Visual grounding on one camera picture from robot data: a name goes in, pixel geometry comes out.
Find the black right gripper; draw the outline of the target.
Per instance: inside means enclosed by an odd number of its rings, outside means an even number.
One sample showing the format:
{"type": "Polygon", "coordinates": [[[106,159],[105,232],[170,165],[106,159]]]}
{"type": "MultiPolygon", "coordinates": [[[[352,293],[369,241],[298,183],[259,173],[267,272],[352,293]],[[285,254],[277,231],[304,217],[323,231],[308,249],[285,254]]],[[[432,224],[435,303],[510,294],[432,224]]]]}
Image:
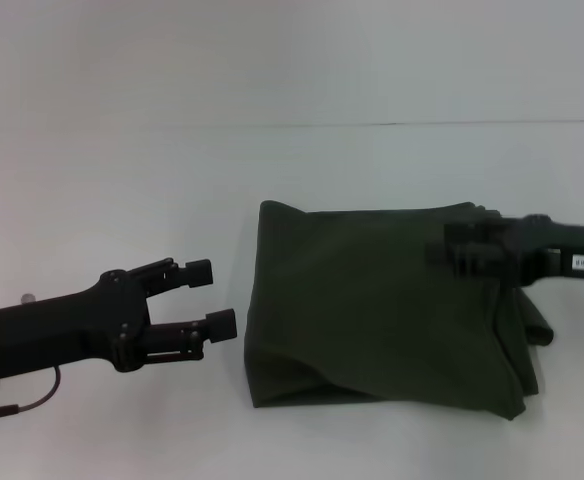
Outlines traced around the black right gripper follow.
{"type": "Polygon", "coordinates": [[[425,245],[425,260],[449,267],[456,277],[508,278],[520,287],[546,278],[584,280],[583,225],[544,215],[509,226],[504,218],[454,221],[445,224],[443,241],[425,245]]]}

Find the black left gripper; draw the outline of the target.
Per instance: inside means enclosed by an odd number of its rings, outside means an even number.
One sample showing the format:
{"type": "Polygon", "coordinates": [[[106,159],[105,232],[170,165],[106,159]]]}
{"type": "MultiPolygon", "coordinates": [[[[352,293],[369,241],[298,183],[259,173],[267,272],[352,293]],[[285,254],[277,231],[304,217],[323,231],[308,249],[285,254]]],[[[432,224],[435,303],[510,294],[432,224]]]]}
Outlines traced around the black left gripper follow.
{"type": "Polygon", "coordinates": [[[0,309],[0,379],[86,359],[106,360],[119,372],[200,361],[206,342],[238,336],[233,309],[149,324],[146,297],[211,285],[209,259],[180,266],[166,258],[127,273],[107,272],[82,292],[0,309]]]}

